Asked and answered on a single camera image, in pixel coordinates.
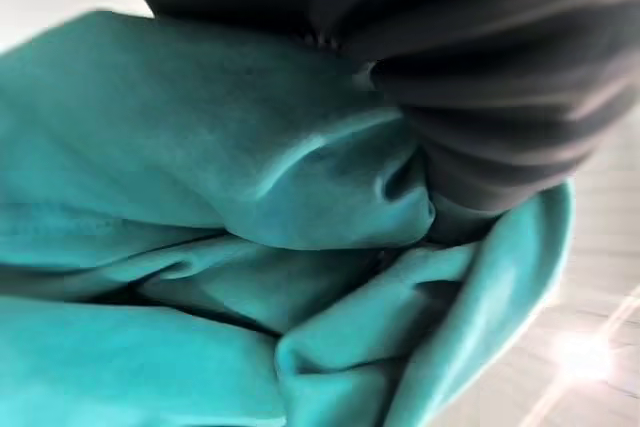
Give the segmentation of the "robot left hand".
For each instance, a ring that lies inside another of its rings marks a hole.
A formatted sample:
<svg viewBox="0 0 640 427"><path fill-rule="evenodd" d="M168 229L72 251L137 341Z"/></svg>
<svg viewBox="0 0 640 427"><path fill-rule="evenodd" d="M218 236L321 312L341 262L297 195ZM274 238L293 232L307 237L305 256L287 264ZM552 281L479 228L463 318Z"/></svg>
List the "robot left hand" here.
<svg viewBox="0 0 640 427"><path fill-rule="evenodd" d="M269 246L566 235L639 0L145 0L111 207Z"/></svg>

